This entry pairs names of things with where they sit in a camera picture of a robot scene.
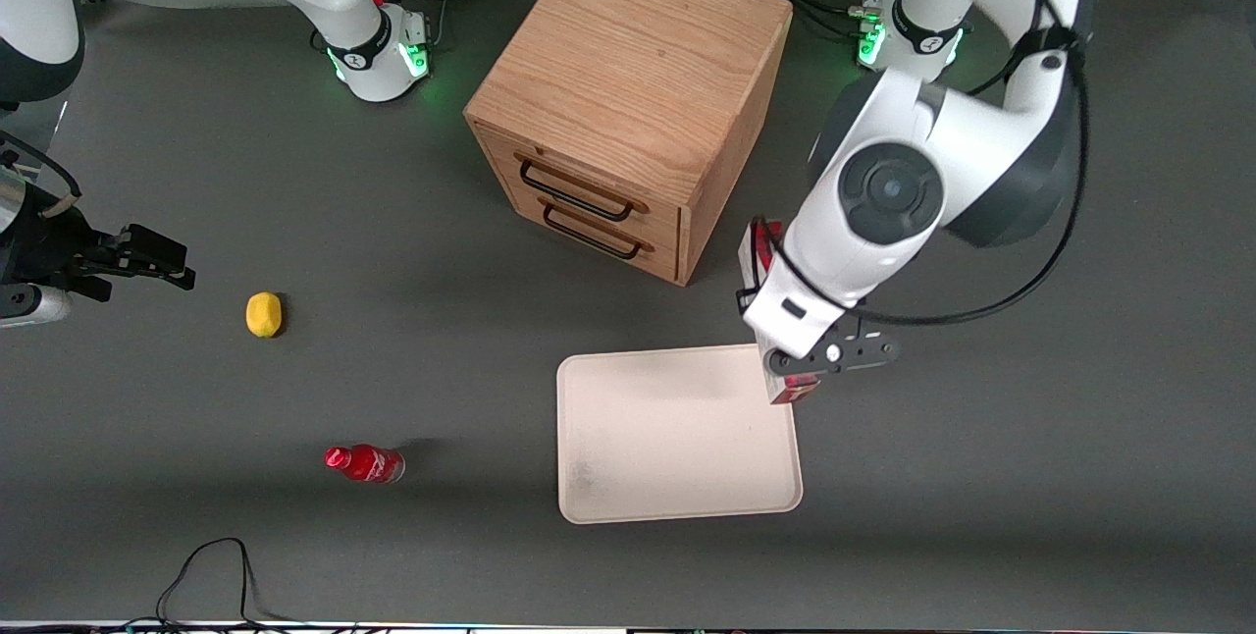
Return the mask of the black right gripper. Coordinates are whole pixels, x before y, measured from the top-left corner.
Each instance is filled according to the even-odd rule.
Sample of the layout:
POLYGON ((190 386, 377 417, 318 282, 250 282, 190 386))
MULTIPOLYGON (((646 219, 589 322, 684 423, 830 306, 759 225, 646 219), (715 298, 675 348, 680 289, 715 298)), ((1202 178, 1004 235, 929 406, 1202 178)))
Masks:
POLYGON ((45 218, 41 210, 55 203, 50 192, 26 185, 18 217, 3 232, 3 272, 6 284, 33 284, 77 293, 108 303, 112 282, 97 277, 112 267, 123 277, 156 277, 181 290, 193 290, 193 269, 185 264, 187 249, 138 223, 111 237, 90 228, 77 206, 45 218))

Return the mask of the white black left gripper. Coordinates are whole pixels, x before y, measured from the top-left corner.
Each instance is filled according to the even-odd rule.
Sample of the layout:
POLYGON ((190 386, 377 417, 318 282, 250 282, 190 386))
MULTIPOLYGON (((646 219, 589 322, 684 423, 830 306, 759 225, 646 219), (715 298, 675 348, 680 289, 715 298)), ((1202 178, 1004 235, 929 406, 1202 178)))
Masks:
POLYGON ((750 293, 742 320, 754 330, 767 374, 834 375, 893 364, 902 355, 902 344, 894 336, 838 308, 857 306, 865 287, 857 289, 847 277, 848 262, 836 267, 836 277, 815 282, 836 299, 829 303, 808 290, 788 267, 781 267, 772 282, 767 267, 759 262, 757 250, 742 249, 742 281, 750 293))

